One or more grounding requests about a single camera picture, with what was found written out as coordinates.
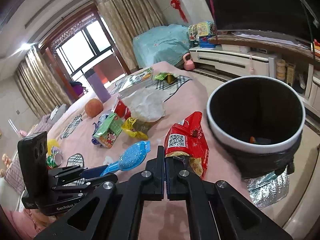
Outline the person's left hand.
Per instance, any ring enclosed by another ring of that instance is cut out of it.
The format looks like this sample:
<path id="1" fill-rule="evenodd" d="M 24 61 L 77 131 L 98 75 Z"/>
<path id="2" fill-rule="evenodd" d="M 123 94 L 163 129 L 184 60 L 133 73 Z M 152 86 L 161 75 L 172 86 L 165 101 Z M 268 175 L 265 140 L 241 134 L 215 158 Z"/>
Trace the person's left hand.
<path id="1" fill-rule="evenodd" d="M 30 216 L 35 224 L 36 231 L 40 232 L 60 219 L 62 216 L 64 216 L 64 214 L 46 216 L 39 209 L 32 209 L 30 210 Z"/>

